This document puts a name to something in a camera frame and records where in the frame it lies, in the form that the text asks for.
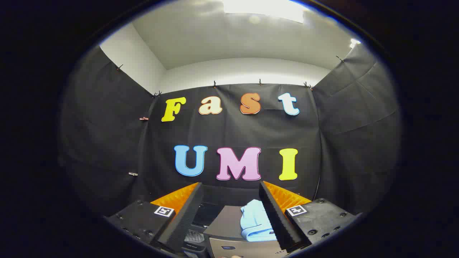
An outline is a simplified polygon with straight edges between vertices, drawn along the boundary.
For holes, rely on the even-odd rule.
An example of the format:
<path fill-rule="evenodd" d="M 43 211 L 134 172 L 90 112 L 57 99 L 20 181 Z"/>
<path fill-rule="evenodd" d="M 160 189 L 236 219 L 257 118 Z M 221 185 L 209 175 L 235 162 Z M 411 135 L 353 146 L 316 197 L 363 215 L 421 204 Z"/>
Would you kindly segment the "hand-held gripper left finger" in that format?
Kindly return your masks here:
<path fill-rule="evenodd" d="M 133 239 L 175 254 L 181 251 L 203 195 L 203 185 L 197 182 L 154 201 L 137 200 L 105 219 Z"/>

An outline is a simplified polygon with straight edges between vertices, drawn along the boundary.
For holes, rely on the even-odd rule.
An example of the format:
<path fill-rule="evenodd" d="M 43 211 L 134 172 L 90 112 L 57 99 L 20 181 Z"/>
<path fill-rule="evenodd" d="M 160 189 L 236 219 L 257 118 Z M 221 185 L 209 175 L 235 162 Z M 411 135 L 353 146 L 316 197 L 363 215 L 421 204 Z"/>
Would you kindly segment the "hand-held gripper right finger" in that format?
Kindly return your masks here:
<path fill-rule="evenodd" d="M 262 181 L 259 197 L 282 250 L 298 253 L 334 239 L 360 219 L 324 198 L 309 200 Z"/>

